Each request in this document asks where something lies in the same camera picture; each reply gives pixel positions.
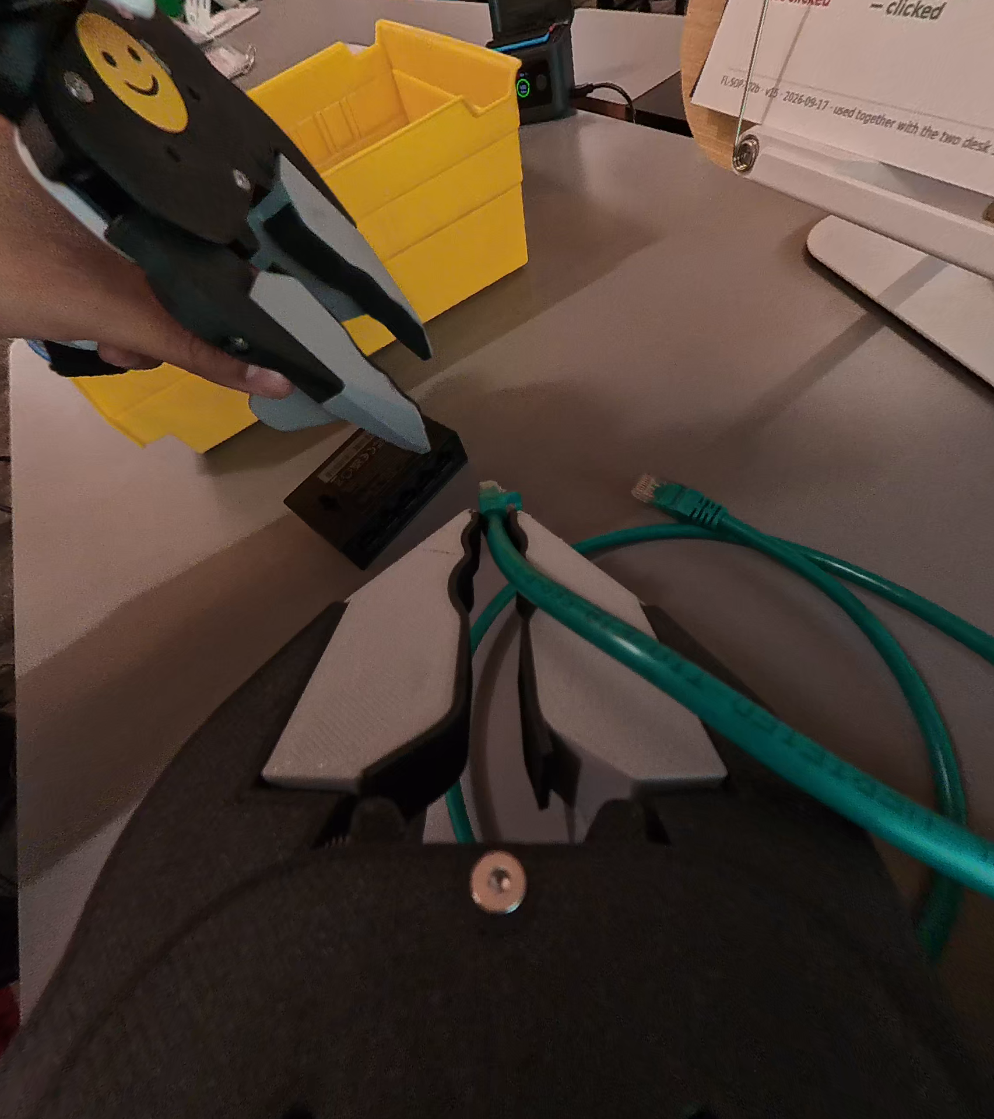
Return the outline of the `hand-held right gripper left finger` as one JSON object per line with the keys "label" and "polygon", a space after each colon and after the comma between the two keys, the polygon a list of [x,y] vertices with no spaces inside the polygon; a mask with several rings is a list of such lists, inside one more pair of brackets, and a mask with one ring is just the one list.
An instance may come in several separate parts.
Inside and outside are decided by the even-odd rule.
{"label": "hand-held right gripper left finger", "polygon": [[465,770],[480,517],[458,513],[340,604],[263,769],[270,786],[425,812]]}

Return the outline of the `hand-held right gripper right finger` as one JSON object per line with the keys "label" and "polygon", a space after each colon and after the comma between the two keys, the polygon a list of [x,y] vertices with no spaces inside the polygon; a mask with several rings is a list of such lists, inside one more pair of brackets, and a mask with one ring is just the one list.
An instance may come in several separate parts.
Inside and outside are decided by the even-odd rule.
{"label": "hand-held right gripper right finger", "polygon": [[542,808],[716,787],[726,775],[700,720],[518,594],[521,739]]}

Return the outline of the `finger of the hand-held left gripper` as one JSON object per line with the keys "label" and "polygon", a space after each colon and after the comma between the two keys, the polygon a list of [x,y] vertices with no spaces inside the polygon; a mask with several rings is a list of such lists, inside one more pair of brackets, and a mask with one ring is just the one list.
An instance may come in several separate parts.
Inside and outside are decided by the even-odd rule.
{"label": "finger of the hand-held left gripper", "polygon": [[343,323],[298,280],[257,272],[251,298],[340,380],[341,388],[322,399],[325,412],[407,451],[430,450],[418,406],[364,356]]}
{"label": "finger of the hand-held left gripper", "polygon": [[307,161],[276,156],[268,192],[252,203],[247,223],[259,271],[294,279],[343,326],[366,316],[420,359],[432,357],[420,316]]}

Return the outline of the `yellow plastic bin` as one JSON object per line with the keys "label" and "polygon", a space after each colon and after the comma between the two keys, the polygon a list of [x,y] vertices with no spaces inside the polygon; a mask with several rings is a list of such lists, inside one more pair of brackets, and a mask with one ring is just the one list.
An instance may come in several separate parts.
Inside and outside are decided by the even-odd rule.
{"label": "yellow plastic bin", "polygon": [[[424,323],[528,261],[516,68],[448,35],[381,19],[362,51],[337,43],[248,96],[322,175]],[[197,453],[259,421],[332,423],[296,399],[250,399],[174,365],[71,380],[135,444]]]}

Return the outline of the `black network switch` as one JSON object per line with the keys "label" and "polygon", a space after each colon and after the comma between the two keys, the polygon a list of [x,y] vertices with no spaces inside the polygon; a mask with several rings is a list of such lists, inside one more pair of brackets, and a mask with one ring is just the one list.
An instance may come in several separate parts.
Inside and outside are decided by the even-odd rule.
{"label": "black network switch", "polygon": [[373,567],[468,463],[452,427],[424,425],[425,452],[353,433],[287,495],[287,509],[355,567]]}

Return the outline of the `person's left hand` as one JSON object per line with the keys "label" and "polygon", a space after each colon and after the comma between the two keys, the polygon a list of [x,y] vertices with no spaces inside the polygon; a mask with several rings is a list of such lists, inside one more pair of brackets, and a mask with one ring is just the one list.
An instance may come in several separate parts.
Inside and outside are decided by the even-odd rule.
{"label": "person's left hand", "polygon": [[279,372],[242,363],[196,338],[154,298],[143,272],[32,179],[0,117],[0,339],[95,344],[124,370],[169,364],[245,394],[284,399]]}

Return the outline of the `small black device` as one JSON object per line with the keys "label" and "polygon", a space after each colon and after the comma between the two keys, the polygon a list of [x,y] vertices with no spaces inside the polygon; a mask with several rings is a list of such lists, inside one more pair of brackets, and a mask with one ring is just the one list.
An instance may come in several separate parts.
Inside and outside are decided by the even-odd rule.
{"label": "small black device", "polygon": [[518,64],[515,93],[521,126],[573,115],[572,2],[489,1],[488,6],[488,47]]}

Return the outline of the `white display stand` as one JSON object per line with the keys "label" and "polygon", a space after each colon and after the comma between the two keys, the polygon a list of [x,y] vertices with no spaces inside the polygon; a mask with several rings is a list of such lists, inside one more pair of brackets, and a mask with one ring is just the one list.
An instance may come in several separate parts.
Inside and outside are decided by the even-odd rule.
{"label": "white display stand", "polygon": [[762,126],[732,159],[826,213],[812,258],[994,389],[994,195]]}

